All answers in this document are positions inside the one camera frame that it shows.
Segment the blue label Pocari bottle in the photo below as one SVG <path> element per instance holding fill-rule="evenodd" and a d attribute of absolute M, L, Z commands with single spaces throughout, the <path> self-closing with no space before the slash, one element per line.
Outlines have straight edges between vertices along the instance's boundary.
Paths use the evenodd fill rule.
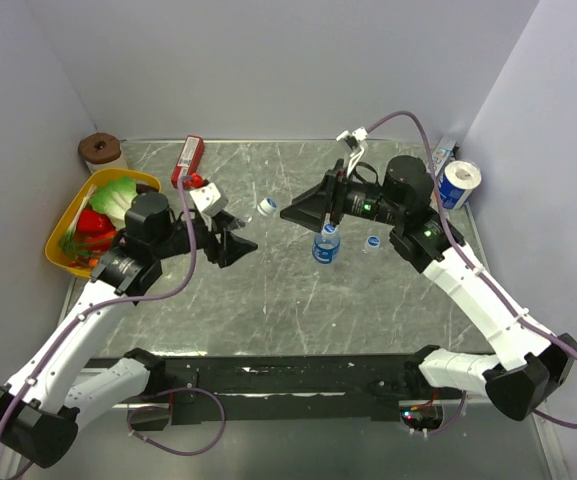
<path fill-rule="evenodd" d="M 326 223 L 313 240 L 312 256 L 320 264 L 331 264 L 337 257 L 341 245 L 338 228 Z"/>

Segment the white clear bottle cap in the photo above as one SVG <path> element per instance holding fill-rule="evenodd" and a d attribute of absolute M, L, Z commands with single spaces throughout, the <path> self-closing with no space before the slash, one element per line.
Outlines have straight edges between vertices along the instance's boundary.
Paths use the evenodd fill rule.
<path fill-rule="evenodd" d="M 257 212 L 263 217 L 272 217 L 277 210 L 277 203 L 269 197 L 264 198 L 257 205 Z"/>

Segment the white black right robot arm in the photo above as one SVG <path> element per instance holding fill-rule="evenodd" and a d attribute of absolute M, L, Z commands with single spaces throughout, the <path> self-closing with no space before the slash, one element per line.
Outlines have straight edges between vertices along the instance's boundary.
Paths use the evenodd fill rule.
<path fill-rule="evenodd" d="M 438 388 L 485 395 L 508 418 L 530 415 L 567 378 L 577 342 L 568 334 L 548 340 L 530 330 L 532 319 L 512 314 L 483 279 L 485 270 L 463 236 L 440 223 L 430 205 L 433 181 L 424 162 L 392 158 L 379 183 L 356 180 L 336 162 L 321 183 L 292 200 L 282 219 L 321 232 L 346 215 L 390 226 L 389 242 L 402 259 L 443 290 L 484 336 L 493 352 L 475 355 L 426 346 L 409 358 L 405 386 L 424 399 Z"/>

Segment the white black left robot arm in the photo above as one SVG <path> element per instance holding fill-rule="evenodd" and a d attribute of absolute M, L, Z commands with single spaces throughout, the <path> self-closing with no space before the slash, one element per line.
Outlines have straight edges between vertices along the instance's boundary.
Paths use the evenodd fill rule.
<path fill-rule="evenodd" d="M 257 250 L 233 234 L 237 220 L 198 193 L 207 208 L 185 207 L 174 216 L 159 192 L 136 196 L 125 227 L 93 269 L 77 303 L 34 357 L 0 385 L 0 445 L 49 468 L 70 449 L 78 432 L 114 405 L 159 399 L 173 384 L 165 361 L 143 349 L 79 383 L 76 378 L 102 341 L 133 307 L 150 300 L 162 260 L 198 252 L 221 268 Z"/>

